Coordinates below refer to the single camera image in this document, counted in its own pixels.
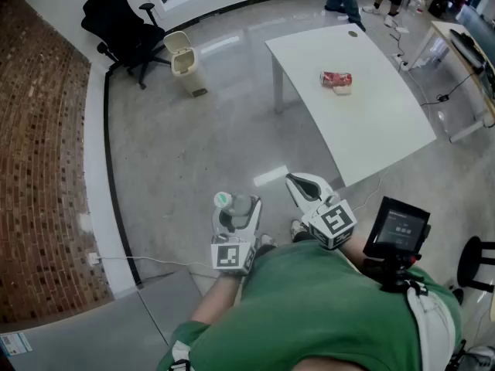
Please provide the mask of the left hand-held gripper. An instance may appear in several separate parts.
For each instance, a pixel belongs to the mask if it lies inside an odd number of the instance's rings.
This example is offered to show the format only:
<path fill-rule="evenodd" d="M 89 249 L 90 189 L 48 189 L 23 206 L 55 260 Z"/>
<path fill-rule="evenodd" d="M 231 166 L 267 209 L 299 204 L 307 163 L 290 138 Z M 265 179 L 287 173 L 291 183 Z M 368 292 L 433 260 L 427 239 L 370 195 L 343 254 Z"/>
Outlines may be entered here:
<path fill-rule="evenodd" d="M 212 215 L 213 238 L 210 246 L 212 267 L 224 274 L 245 276 L 249 273 L 258 249 L 262 201 L 249 196 L 250 209 L 234 217 L 216 207 Z"/>

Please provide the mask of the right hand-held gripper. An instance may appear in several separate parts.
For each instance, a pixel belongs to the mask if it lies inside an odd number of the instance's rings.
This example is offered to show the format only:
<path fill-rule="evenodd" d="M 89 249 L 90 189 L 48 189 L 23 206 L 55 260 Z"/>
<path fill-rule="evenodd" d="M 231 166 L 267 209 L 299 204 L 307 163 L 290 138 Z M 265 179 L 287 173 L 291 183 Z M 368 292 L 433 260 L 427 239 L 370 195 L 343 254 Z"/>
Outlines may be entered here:
<path fill-rule="evenodd" d="M 321 202 L 324 192 L 333 191 L 324 178 L 309 173 L 289 173 L 285 184 L 296 206 L 308 211 L 302 216 L 302 223 L 323 248 L 335 250 L 351 238 L 357 219 L 345 199 L 335 203 L 329 197 Z"/>

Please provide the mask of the clear plastic bottle green cap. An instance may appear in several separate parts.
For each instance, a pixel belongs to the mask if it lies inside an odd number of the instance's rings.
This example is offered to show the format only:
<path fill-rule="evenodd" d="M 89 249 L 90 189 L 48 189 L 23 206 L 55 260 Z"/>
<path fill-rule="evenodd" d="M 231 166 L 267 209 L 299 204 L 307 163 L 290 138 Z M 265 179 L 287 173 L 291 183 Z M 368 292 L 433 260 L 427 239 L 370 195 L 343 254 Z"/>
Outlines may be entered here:
<path fill-rule="evenodd" d="M 233 226 L 243 226 L 252 206 L 250 196 L 230 192 L 218 192 L 213 198 L 214 205 L 226 215 Z"/>

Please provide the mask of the red snack packet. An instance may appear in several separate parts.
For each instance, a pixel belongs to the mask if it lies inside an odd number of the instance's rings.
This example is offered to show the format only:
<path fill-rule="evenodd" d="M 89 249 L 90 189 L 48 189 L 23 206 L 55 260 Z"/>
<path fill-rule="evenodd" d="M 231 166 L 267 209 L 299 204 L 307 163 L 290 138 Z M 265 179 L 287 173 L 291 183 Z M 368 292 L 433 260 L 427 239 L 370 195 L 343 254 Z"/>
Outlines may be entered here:
<path fill-rule="evenodd" d="M 322 71 L 320 73 L 320 83 L 325 87 L 348 87 L 353 82 L 350 73 L 335 73 Z"/>

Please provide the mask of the beige trash bin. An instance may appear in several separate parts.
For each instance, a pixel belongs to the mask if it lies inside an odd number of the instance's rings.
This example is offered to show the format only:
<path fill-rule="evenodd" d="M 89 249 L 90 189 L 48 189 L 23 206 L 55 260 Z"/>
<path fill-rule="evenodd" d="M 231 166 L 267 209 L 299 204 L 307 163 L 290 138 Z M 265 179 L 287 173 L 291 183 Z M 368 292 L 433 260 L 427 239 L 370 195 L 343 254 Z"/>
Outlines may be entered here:
<path fill-rule="evenodd" d="M 183 31 L 171 32 L 164 37 L 170 55 L 172 75 L 192 97 L 207 93 L 199 56 Z"/>

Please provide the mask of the person's left forearm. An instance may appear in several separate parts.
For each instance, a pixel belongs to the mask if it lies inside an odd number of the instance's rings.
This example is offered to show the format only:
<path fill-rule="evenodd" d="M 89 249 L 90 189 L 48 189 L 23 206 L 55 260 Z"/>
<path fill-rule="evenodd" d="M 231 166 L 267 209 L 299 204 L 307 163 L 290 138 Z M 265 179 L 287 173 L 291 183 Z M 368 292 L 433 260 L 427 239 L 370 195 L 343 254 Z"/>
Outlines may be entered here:
<path fill-rule="evenodd" d="M 191 320 L 206 325 L 218 322 L 234 306 L 242 277 L 221 274 L 206 293 Z"/>

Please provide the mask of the person's right forearm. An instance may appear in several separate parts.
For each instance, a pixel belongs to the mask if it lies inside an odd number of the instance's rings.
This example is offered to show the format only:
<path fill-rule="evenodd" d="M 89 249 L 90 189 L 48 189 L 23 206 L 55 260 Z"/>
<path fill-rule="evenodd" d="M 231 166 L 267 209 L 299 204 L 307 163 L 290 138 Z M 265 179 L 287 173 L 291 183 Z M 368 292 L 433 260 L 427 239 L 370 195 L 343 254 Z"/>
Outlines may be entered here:
<path fill-rule="evenodd" d="M 340 246 L 341 253 L 361 273 L 364 272 L 364 261 L 367 259 L 364 253 L 366 242 L 363 237 L 353 235 Z"/>

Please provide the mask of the person's right shoe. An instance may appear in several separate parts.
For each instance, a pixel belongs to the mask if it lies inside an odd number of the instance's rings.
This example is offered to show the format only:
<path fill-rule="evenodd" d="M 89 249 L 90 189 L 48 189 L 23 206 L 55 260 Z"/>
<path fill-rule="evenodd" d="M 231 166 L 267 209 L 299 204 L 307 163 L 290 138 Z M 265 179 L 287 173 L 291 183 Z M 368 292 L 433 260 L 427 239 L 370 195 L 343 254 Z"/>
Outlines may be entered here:
<path fill-rule="evenodd" d="M 301 221 L 297 219 L 291 221 L 290 234 L 293 243 L 312 239 L 312 236 L 308 233 L 307 229 L 302 225 Z"/>

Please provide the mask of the black chest-mounted monitor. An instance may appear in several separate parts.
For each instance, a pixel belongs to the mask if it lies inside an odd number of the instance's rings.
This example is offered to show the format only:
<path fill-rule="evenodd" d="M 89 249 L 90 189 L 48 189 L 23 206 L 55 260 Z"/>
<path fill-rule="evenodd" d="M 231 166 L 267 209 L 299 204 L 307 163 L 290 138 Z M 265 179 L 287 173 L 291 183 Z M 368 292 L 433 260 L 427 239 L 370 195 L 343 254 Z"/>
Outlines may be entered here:
<path fill-rule="evenodd" d="M 384 196 L 364 253 L 377 259 L 419 254 L 431 229 L 429 218 L 423 209 Z"/>

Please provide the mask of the person's green shirt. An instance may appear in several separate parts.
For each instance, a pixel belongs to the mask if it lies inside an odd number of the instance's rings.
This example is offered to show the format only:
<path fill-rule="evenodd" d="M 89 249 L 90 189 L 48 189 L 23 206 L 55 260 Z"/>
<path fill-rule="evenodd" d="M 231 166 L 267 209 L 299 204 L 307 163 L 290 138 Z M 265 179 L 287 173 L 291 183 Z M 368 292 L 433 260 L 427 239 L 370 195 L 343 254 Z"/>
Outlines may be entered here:
<path fill-rule="evenodd" d="M 421 268 L 427 295 L 381 290 L 305 240 L 254 261 L 212 325 L 182 323 L 159 371 L 445 371 L 462 338 L 459 302 Z"/>

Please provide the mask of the black round stool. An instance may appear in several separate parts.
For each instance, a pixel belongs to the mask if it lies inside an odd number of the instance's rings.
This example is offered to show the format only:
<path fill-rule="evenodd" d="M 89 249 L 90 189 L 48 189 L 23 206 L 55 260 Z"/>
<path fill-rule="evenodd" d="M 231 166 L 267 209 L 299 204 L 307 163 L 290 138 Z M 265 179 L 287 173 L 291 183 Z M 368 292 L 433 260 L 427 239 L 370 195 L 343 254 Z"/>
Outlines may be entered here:
<path fill-rule="evenodd" d="M 495 241 L 482 241 L 479 237 L 471 237 L 467 241 L 457 267 L 456 279 L 461 288 L 472 288 L 491 294 L 494 293 L 495 284 L 475 280 L 481 265 L 495 266 L 495 258 L 483 256 L 485 250 L 495 250 Z"/>

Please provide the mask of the light wooden desk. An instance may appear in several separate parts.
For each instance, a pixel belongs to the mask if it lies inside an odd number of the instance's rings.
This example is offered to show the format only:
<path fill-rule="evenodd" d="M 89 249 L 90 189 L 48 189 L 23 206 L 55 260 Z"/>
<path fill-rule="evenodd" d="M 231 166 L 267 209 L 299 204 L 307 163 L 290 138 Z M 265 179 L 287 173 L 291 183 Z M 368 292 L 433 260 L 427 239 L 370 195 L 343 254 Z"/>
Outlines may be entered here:
<path fill-rule="evenodd" d="M 470 36 L 475 43 L 477 49 L 481 52 L 485 59 L 485 66 L 481 70 L 473 68 L 469 62 L 461 55 L 458 49 L 452 44 L 449 30 L 454 29 L 458 33 L 465 33 Z M 456 134 L 449 137 L 451 143 L 457 142 L 481 128 L 491 128 L 495 125 L 495 68 L 488 60 L 485 52 L 482 50 L 477 41 L 471 36 L 467 28 L 463 25 L 432 21 L 429 31 L 425 38 L 420 43 L 416 52 L 408 59 L 409 70 L 417 67 L 418 59 L 426 51 L 428 44 L 432 39 L 440 39 L 445 45 L 449 53 L 453 53 L 454 57 L 463 65 L 468 75 L 462 80 L 459 85 L 456 85 L 450 94 L 459 89 L 467 80 L 473 81 L 476 88 L 480 92 L 483 100 L 483 109 L 474 111 L 474 122 Z"/>

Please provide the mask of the black keyboard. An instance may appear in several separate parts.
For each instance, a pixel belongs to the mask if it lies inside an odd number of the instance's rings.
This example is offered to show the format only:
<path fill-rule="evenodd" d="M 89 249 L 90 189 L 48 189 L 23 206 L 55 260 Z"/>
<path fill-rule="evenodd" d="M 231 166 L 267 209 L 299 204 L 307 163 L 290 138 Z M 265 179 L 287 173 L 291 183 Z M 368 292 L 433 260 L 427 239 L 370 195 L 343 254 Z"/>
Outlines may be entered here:
<path fill-rule="evenodd" d="M 485 66 L 485 59 L 475 46 L 474 40 L 465 33 L 458 33 L 454 29 L 449 30 L 452 44 L 458 49 L 461 55 L 476 70 L 481 70 Z"/>

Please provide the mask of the blue printed label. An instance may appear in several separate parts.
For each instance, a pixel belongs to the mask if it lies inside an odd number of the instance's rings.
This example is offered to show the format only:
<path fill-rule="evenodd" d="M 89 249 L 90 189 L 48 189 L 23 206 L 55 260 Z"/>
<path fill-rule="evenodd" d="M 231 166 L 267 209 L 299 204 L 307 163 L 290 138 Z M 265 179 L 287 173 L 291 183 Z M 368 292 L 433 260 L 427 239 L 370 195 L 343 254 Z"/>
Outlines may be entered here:
<path fill-rule="evenodd" d="M 32 351 L 32 346 L 23 332 L 0 334 L 0 347 L 7 357 Z"/>

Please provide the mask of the black monitor mount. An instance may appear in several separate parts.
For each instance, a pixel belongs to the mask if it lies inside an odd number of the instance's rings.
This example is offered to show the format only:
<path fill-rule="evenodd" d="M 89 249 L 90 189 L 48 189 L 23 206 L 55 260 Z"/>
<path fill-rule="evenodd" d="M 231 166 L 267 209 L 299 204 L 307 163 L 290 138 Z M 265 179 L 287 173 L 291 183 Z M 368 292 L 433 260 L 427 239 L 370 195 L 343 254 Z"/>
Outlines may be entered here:
<path fill-rule="evenodd" d="M 383 260 L 366 258 L 364 266 L 380 276 L 382 291 L 406 294 L 412 288 L 417 295 L 427 295 L 424 278 L 409 271 L 420 258 L 421 255 L 415 253 L 395 254 Z"/>

